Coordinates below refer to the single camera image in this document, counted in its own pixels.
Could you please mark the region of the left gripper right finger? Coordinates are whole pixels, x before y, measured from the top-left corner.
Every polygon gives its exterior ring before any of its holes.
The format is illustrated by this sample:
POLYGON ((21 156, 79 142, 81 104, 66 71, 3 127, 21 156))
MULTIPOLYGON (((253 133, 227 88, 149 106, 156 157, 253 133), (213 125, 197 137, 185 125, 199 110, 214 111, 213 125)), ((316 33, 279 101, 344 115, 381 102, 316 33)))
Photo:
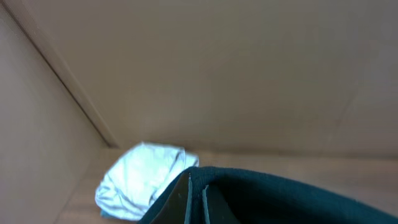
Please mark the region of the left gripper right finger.
POLYGON ((228 206, 220 189, 215 185, 207 185, 202 190, 203 212, 205 224, 240 224, 228 206))

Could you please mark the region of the black t-shirt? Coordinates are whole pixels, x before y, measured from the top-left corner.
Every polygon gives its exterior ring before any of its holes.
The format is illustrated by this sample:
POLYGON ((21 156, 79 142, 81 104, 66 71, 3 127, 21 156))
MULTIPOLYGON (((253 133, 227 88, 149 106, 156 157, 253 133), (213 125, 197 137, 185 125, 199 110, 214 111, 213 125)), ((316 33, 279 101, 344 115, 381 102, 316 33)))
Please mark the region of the black t-shirt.
MULTIPOLYGON (((220 167, 184 172, 190 173, 190 223, 205 223, 202 190, 207 185, 220 189, 241 223, 397 223, 396 217, 356 200, 272 174, 220 167)), ((152 206, 140 223, 151 222, 152 206)))

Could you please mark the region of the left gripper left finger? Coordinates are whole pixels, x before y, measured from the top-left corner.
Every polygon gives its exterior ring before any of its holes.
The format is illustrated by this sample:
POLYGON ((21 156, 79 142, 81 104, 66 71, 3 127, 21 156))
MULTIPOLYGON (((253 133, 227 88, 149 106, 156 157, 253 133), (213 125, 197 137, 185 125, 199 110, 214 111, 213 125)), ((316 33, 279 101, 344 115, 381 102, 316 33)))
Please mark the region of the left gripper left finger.
POLYGON ((184 172, 172 182, 153 204, 150 224, 190 223, 190 173, 184 172))

